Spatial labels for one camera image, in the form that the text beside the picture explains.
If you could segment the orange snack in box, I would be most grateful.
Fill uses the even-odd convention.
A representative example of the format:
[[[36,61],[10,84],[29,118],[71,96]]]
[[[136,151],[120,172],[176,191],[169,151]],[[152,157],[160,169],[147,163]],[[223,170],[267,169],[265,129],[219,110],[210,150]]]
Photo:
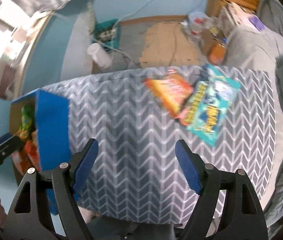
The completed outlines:
[[[26,141],[24,147],[19,151],[15,151],[11,158],[15,168],[21,175],[24,175],[31,167],[41,171],[36,131],[31,133],[31,137]]]

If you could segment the green snack bag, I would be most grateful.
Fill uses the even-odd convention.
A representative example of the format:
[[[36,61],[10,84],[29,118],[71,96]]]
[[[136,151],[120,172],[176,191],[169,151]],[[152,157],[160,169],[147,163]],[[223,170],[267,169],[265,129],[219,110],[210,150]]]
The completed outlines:
[[[25,104],[21,109],[21,124],[16,133],[21,141],[27,141],[35,122],[35,107],[30,104]]]

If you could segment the blue cardboard box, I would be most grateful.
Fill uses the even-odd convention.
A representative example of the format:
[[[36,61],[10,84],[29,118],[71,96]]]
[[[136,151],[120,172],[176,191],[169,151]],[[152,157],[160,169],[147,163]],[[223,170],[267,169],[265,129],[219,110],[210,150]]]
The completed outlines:
[[[68,139],[68,99],[33,90],[13,100],[10,105],[9,132],[15,134],[22,124],[22,107],[30,105],[35,110],[35,128],[42,171],[53,170],[71,159]]]

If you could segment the grey chevron tablecloth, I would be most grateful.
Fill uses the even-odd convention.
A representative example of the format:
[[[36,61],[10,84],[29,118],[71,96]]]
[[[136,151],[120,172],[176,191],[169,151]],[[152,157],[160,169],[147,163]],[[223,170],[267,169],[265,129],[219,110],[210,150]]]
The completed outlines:
[[[270,180],[276,137],[271,80],[266,72],[221,67],[241,84],[227,111],[215,146],[175,121],[145,86],[168,68],[133,69],[78,77],[45,86],[69,100],[70,150],[88,139],[99,154],[78,195],[81,207],[140,223],[188,221],[198,196],[175,157],[175,143],[189,148],[219,170],[241,168],[262,198]]]

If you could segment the teal cartoon snack bag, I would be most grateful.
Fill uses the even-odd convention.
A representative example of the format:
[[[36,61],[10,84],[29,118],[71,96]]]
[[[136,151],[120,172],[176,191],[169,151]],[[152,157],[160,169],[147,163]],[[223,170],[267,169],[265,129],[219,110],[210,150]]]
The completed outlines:
[[[177,119],[188,131],[214,146],[227,111],[240,89],[238,81],[222,74],[216,66],[206,64]]]

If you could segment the white plastic bottle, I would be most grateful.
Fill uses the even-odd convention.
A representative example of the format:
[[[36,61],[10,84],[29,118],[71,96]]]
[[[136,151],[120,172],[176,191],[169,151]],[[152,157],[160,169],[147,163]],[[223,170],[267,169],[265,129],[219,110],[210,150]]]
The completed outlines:
[[[88,47],[88,55],[90,55],[93,61],[101,68],[106,69],[111,66],[112,59],[107,52],[102,48],[99,43],[93,43]]]

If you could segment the red orange chip bag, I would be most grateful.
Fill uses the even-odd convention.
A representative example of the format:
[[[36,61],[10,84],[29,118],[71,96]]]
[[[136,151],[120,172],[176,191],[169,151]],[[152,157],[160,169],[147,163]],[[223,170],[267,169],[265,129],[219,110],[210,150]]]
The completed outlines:
[[[161,79],[147,78],[144,83],[174,119],[194,91],[193,86],[175,69],[169,69]]]

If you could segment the teal basket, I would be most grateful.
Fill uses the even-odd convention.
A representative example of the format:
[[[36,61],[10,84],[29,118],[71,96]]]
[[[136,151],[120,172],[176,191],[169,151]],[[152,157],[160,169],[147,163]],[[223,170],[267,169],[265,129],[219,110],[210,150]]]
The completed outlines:
[[[93,30],[93,41],[101,44],[105,51],[119,49],[121,37],[121,25],[118,20],[111,19],[97,23]]]

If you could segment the orange juice bottle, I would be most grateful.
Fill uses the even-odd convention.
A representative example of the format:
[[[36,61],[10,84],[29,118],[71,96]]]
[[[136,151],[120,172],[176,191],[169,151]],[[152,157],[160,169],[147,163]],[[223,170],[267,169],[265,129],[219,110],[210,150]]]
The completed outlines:
[[[210,64],[220,65],[222,63],[226,53],[226,43],[227,38],[222,38],[212,47],[208,55],[208,61]]]

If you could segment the grey blanket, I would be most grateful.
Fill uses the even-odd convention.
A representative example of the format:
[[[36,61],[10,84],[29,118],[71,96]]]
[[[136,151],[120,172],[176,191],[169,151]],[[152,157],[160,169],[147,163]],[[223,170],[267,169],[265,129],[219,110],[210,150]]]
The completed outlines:
[[[236,27],[227,42],[224,65],[268,72],[276,112],[276,139],[272,176],[263,206],[269,236],[283,227],[283,6],[278,0],[260,0],[256,12],[265,28]]]

